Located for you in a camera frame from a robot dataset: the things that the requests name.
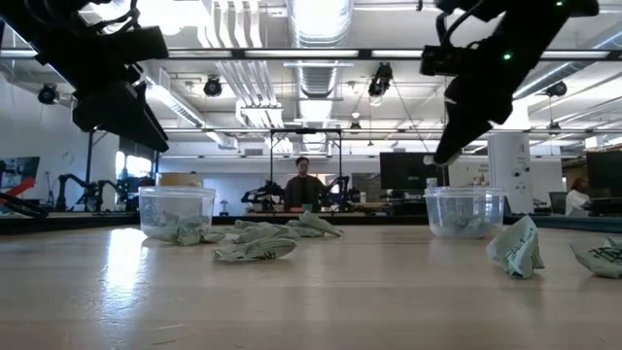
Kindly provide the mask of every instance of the monitor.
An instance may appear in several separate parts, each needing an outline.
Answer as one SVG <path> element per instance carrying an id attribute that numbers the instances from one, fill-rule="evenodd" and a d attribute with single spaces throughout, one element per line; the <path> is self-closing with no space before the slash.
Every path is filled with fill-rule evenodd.
<path id="1" fill-rule="evenodd" d="M 426 153 L 381 153 L 380 186 L 382 190 L 418 190 L 426 188 L 426 180 L 435 178 L 443 186 L 443 169 L 435 165 L 425 165 Z"/>
<path id="2" fill-rule="evenodd" d="M 39 157 L 0 158 L 0 189 L 9 190 L 28 178 L 37 178 Z"/>
<path id="3" fill-rule="evenodd" d="M 587 173 L 594 193 L 608 193 L 622 197 L 622 181 L 616 169 L 622 169 L 622 152 L 588 152 Z"/>

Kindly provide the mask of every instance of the ceiling duct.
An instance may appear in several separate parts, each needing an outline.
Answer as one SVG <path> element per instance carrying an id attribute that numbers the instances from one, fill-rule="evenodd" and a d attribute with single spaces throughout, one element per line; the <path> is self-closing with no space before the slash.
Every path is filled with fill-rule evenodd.
<path id="1" fill-rule="evenodd" d="M 288 0 L 287 5 L 290 35 L 295 48 L 326 49 L 347 44 L 353 0 Z M 329 98 L 334 94 L 337 77 L 336 67 L 309 64 L 296 68 L 299 96 L 311 99 L 298 102 L 300 115 L 306 123 L 324 123 L 328 120 L 332 110 Z"/>
<path id="2" fill-rule="evenodd" d="M 622 47 L 622 22 L 612 25 L 596 37 L 588 40 L 583 48 L 592 50 L 620 50 Z M 551 63 L 544 69 L 534 72 L 514 93 L 514 99 L 525 98 L 561 82 L 563 79 L 591 66 L 596 62 Z"/>

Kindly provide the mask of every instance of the clear plastic container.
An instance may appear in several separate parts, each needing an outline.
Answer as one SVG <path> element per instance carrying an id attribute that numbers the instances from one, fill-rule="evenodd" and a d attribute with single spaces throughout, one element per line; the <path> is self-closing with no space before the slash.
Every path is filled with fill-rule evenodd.
<path id="1" fill-rule="evenodd" d="M 166 238 L 179 229 L 209 233 L 216 191 L 194 187 L 141 187 L 140 227 L 150 238 Z"/>
<path id="2" fill-rule="evenodd" d="M 491 187 L 426 189 L 430 228 L 438 237 L 482 238 L 503 225 L 504 198 Z"/>

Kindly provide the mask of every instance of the person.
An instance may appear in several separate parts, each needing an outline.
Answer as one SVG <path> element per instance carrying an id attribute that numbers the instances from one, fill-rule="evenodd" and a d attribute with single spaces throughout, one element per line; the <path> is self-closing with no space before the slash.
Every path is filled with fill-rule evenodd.
<path id="1" fill-rule="evenodd" d="M 303 210 L 320 211 L 320 193 L 324 184 L 320 179 L 309 175 L 309 158 L 299 157 L 295 160 L 298 175 L 291 178 L 285 186 L 283 209 L 286 212 L 292 208 L 302 207 Z"/>
<path id="2" fill-rule="evenodd" d="M 566 216 L 569 217 L 587 217 L 588 212 L 585 210 L 585 204 L 590 202 L 590 196 L 587 192 L 590 190 L 587 180 L 583 178 L 575 179 L 570 188 L 570 192 L 566 195 Z"/>

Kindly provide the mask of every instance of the cylindrical white object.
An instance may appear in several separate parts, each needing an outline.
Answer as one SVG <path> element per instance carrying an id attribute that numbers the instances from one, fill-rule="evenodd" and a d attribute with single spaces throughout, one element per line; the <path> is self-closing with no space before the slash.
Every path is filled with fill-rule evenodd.
<path id="1" fill-rule="evenodd" d="M 503 188 L 513 213 L 533 213 L 529 135 L 497 134 L 488 137 L 490 184 Z"/>

